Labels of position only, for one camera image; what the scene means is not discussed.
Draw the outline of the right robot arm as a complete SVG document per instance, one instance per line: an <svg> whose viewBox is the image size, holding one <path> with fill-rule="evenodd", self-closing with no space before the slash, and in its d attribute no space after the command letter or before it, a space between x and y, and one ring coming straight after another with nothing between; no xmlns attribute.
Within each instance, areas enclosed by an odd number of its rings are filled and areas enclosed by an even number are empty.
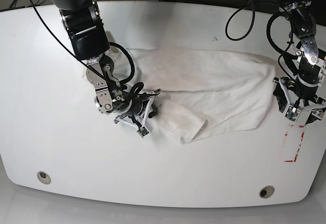
<svg viewBox="0 0 326 224"><path fill-rule="evenodd" d="M100 113L116 113L114 122L135 128L144 137L151 133L148 119L157 115L154 97L160 91L142 93L144 84L127 83L135 75L132 57L121 45L107 39L98 4L95 0L52 0L59 8L63 26L69 36L74 56L86 66L86 78L95 89L95 105ZM127 58L130 74L117 79L113 72L114 61L109 57L110 48L119 49Z"/></svg>

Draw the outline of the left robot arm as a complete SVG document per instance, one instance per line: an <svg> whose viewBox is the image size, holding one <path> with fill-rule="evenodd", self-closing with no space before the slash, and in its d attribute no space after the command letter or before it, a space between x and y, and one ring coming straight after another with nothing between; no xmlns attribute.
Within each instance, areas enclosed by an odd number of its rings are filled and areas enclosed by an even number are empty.
<svg viewBox="0 0 326 224"><path fill-rule="evenodd" d="M304 125L323 119L325 99L317 96L317 90L325 80L325 51L317 46L316 21L310 12L312 0L276 0L279 11L268 20L266 36L272 48L279 53L290 70L285 76L274 78L273 95L279 111L288 120ZM280 16L290 23L287 49L278 47L271 37L271 26Z"/></svg>

